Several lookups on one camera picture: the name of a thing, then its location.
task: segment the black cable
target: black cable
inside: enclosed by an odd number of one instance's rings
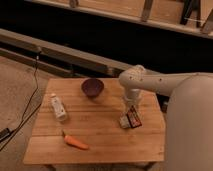
[[[24,109],[24,112],[21,116],[21,121],[19,123],[19,125],[10,132],[10,138],[8,139],[8,141],[0,148],[0,152],[6,147],[6,145],[12,140],[12,138],[18,133],[18,131],[26,124],[26,122],[33,116],[33,114],[36,112],[36,110],[41,106],[41,104],[39,104],[35,110],[26,118],[24,119],[24,116],[26,114],[26,111],[32,101],[32,98],[34,97],[35,93],[37,92],[38,90],[38,80],[37,80],[37,76],[36,76],[36,73],[37,73],[37,70],[38,70],[38,60],[39,60],[39,55],[40,55],[41,52],[39,52],[36,56],[36,61],[35,61],[35,71],[34,71],[34,79],[35,79],[35,82],[36,82],[36,88],[35,90],[33,91],[32,95],[30,96],[30,99]]]
[[[21,122],[20,122],[20,124],[17,126],[16,129],[18,129],[18,127],[19,127],[19,126],[22,124],[22,122],[24,121],[24,116],[25,116],[25,114],[26,114],[26,111],[27,111],[27,109],[28,109],[28,107],[29,107],[29,105],[30,105],[30,103],[31,103],[31,101],[32,101],[32,98],[34,97],[35,93],[36,93],[37,90],[38,90],[38,80],[37,80],[36,73],[37,73],[37,70],[38,70],[38,59],[39,59],[39,55],[40,55],[40,53],[38,53],[37,56],[36,56],[35,71],[34,71],[34,73],[33,73],[34,79],[35,79],[35,82],[36,82],[36,88],[35,88],[35,90],[33,91],[32,95],[30,96],[30,99],[29,99],[29,101],[28,101],[28,103],[27,103],[27,105],[26,105],[26,107],[25,107],[25,110],[24,110],[24,112],[23,112],[23,114],[22,114]]]
[[[15,130],[13,130],[13,133],[11,134],[8,141],[0,148],[0,152],[7,146],[7,144],[13,139],[13,137],[19,132],[19,130],[26,124],[26,122],[33,116],[33,114],[38,110],[38,108],[41,106],[41,103],[33,110],[33,112],[17,127]]]

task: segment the beige carpet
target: beige carpet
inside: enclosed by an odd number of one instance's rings
[[[15,128],[20,122],[24,108],[35,89],[34,68],[0,56],[0,130]],[[55,75],[38,70],[39,90],[27,111],[29,114],[42,101],[45,87]],[[0,152],[0,171],[45,171],[41,165],[24,165],[24,153],[29,141],[36,114],[20,130],[13,140]],[[113,165],[57,165],[57,171],[141,171],[140,164]],[[162,164],[156,164],[150,171],[162,171]]]

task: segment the carrot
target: carrot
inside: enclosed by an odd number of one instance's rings
[[[78,147],[82,150],[88,150],[89,146],[87,144],[84,144],[83,142],[77,140],[76,138],[74,138],[71,135],[65,135],[64,136],[64,141],[69,144],[69,145],[73,145],[75,147]]]

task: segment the wooden shelf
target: wooden shelf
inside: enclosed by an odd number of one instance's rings
[[[193,18],[187,25],[181,25],[181,15],[184,3],[179,0],[153,0],[150,14],[147,21],[142,21],[145,0],[26,0],[34,3],[57,6],[73,11],[94,14],[112,19],[147,25],[190,34],[198,37],[213,38],[213,32],[203,34],[200,28],[196,27],[196,19]],[[77,1],[77,6],[72,8],[71,1]],[[201,1],[201,20],[208,17],[213,2]]]

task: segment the wooden table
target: wooden table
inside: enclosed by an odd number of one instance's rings
[[[123,88],[118,79],[101,79],[105,89],[95,99],[81,90],[85,79],[51,79],[37,115],[25,164],[85,164],[163,161],[165,123],[156,95],[142,91],[139,110],[143,126],[121,129]],[[55,119],[51,93],[63,101],[69,120]],[[87,151],[64,143],[61,130],[89,144]]]

